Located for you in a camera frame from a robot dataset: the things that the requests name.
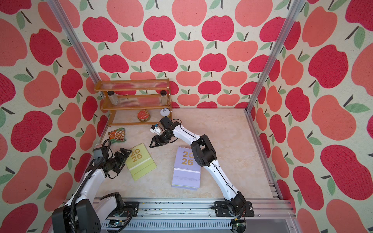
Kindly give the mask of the green calendar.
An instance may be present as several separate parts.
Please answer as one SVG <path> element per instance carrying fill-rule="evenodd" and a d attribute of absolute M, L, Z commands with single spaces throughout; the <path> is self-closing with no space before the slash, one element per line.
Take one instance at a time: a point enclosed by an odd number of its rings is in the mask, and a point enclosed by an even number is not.
<path fill-rule="evenodd" d="M 157 168 L 144 143 L 132 147 L 131 151 L 132 153 L 126 161 L 126 166 L 134 181 L 139 180 Z"/>

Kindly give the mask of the purple calendar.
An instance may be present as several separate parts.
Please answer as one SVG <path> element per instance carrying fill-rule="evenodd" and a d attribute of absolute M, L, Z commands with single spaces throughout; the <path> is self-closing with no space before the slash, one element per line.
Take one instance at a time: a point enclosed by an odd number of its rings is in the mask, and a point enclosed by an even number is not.
<path fill-rule="evenodd" d="M 176 153 L 172 186 L 197 190 L 200 188 L 201 166 L 194 159 L 191 148 L 179 147 Z"/>
<path fill-rule="evenodd" d="M 178 185 L 172 185 L 174 188 L 179 188 L 179 189 L 187 189 L 187 190 L 198 190 L 198 187 L 190 187 L 190 186 L 178 186 Z"/>

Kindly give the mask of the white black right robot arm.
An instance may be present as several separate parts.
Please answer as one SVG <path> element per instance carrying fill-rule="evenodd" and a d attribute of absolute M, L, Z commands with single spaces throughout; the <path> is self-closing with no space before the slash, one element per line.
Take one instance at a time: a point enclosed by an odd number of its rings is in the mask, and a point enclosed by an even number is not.
<path fill-rule="evenodd" d="M 210 173 L 222 191 L 230 215 L 233 217 L 244 215 L 246 199 L 222 170 L 216 151 L 207 135 L 197 135 L 186 129 L 181 122 L 174 122 L 167 116 L 160 120 L 160 124 L 152 125 L 150 131 L 155 133 L 150 148 L 171 144 L 173 137 L 190 145 L 196 163 Z"/>

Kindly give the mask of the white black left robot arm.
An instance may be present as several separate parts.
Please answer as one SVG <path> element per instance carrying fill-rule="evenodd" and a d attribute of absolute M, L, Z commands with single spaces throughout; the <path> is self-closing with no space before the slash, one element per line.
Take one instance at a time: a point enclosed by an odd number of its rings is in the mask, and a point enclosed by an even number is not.
<path fill-rule="evenodd" d="M 132 151 L 121 148 L 112 153 L 109 146 L 94 149 L 94 157 L 87 167 L 84 179 L 71 199 L 55 209 L 51 216 L 55 233 L 103 233 L 102 223 L 108 217 L 123 216 L 113 225 L 111 232 L 118 233 L 137 216 L 138 203 L 124 203 L 118 192 L 107 194 L 94 204 L 95 196 L 110 172 L 119 174 Z"/>

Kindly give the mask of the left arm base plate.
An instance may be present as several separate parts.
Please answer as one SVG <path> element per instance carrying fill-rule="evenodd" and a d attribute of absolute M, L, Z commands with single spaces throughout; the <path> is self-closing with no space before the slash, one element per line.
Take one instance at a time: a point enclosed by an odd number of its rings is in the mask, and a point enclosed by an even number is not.
<path fill-rule="evenodd" d="M 122 206 L 118 206 L 110 213 L 110 217 L 137 217 L 139 210 L 139 202 L 124 202 Z"/>

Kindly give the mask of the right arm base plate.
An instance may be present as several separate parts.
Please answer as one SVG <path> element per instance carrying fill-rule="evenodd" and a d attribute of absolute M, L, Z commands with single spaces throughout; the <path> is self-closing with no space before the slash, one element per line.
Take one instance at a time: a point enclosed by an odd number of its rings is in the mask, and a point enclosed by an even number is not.
<path fill-rule="evenodd" d="M 214 210 L 216 217 L 254 217 L 254 208 L 251 202 L 239 203 L 234 205 L 226 201 L 214 202 L 214 205 L 210 207 Z"/>

